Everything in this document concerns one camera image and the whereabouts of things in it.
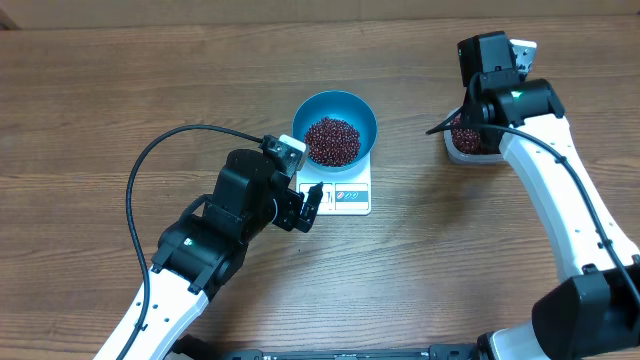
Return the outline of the red beans in bowl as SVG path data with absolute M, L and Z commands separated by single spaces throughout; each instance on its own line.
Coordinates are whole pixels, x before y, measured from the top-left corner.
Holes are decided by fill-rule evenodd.
M 304 135 L 309 157 L 326 167 L 342 167 L 358 157 L 361 142 L 359 131 L 341 119 L 322 118 L 310 126 Z

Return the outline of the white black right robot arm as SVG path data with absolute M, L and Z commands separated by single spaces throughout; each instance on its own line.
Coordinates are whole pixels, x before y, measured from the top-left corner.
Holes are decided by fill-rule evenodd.
M 522 325 L 484 336 L 491 359 L 582 359 L 639 344 L 639 248 L 584 168 L 551 84 L 529 80 L 531 42 L 504 32 L 458 43 L 463 124 L 522 181 L 548 234 L 559 285 Z

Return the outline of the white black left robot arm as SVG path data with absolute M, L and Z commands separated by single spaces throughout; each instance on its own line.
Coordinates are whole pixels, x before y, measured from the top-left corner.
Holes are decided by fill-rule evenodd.
M 194 200 L 158 241 L 142 286 L 97 356 L 162 359 L 244 263 L 249 242 L 268 224 L 308 232 L 322 198 L 289 184 L 307 158 L 280 144 L 229 153 L 215 188 Z

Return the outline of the red adzuki beans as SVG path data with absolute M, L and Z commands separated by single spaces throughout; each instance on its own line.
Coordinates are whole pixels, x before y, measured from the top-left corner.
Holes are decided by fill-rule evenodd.
M 455 148 L 461 153 L 470 155 L 480 155 L 482 145 L 480 134 L 473 129 L 452 129 L 452 142 Z

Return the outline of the white digital kitchen scale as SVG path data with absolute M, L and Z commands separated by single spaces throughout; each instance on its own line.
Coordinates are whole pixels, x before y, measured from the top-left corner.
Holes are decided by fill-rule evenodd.
M 308 195 L 323 183 L 319 215 L 366 216 L 372 210 L 371 154 L 344 168 L 322 167 L 308 160 L 297 173 L 296 190 Z

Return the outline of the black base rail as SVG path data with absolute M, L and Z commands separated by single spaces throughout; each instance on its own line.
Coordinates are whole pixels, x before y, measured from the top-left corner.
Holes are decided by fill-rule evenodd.
M 258 349 L 222 353 L 210 343 L 186 335 L 165 360 L 481 360 L 488 355 L 474 344 L 435 344 L 422 349 L 373 349 L 268 352 Z

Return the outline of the clear plastic container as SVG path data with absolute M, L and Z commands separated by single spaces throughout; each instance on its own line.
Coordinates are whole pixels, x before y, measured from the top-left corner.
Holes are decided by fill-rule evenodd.
M 500 153 L 487 155 L 472 155 L 461 152 L 453 143 L 452 133 L 447 130 L 443 132 L 445 148 L 452 163 L 459 165 L 491 165 L 504 163 Z

